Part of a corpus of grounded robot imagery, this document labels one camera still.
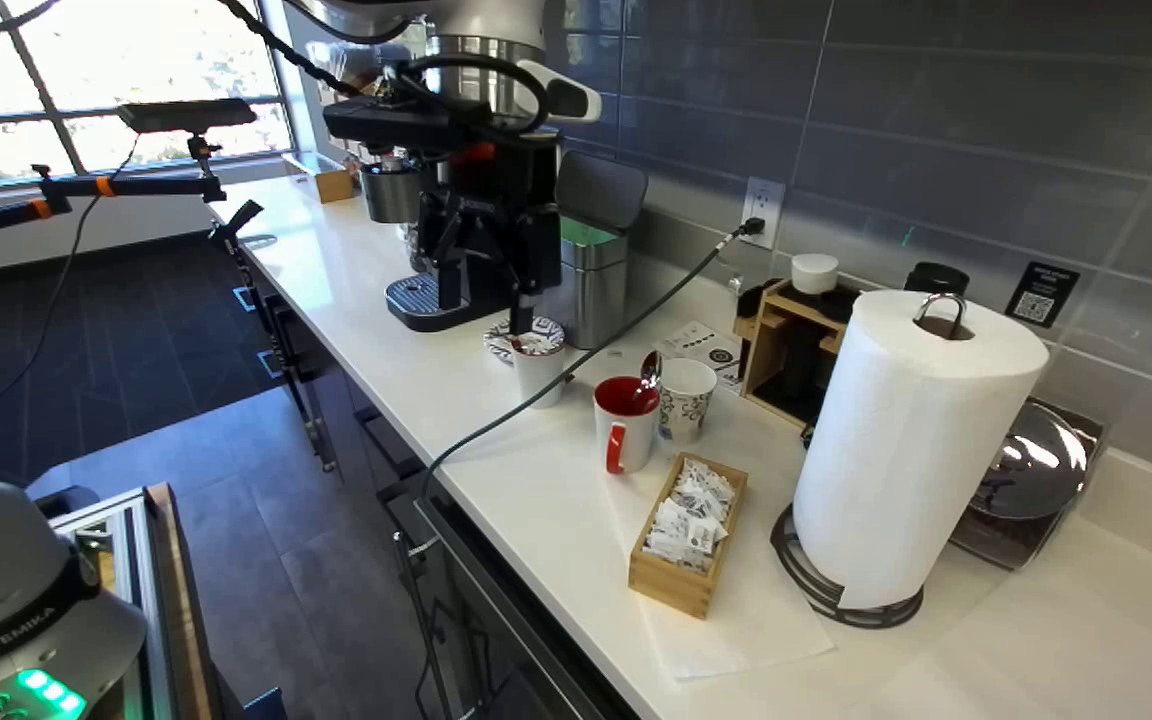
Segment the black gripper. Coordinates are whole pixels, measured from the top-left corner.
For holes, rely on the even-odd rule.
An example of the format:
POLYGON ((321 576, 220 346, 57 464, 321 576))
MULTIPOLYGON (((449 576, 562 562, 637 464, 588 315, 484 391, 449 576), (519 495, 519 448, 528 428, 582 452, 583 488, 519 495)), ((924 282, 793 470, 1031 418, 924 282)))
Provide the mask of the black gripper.
POLYGON ((556 150, 549 108, 495 112, 449 98, 353 98, 325 108, 362 168, 375 223, 413 223, 425 253, 487 238, 505 255, 556 253, 556 150))

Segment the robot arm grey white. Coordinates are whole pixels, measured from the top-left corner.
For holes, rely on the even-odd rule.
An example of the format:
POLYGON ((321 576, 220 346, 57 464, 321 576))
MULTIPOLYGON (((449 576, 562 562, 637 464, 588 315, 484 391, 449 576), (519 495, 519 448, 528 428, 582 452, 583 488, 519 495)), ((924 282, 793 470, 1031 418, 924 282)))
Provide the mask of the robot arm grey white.
POLYGON ((335 42, 335 141, 365 150, 375 223, 407 223, 425 249, 556 240, 563 124, 606 117, 606 98, 543 49, 549 0, 288 0, 335 42))

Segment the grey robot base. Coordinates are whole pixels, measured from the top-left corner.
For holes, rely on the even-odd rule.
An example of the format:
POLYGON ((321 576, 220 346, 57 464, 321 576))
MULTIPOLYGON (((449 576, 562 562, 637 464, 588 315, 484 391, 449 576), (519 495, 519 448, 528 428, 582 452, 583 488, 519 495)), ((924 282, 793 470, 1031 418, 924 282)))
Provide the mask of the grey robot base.
POLYGON ((146 637, 146 616, 0 482, 0 720, 90 720, 146 637))

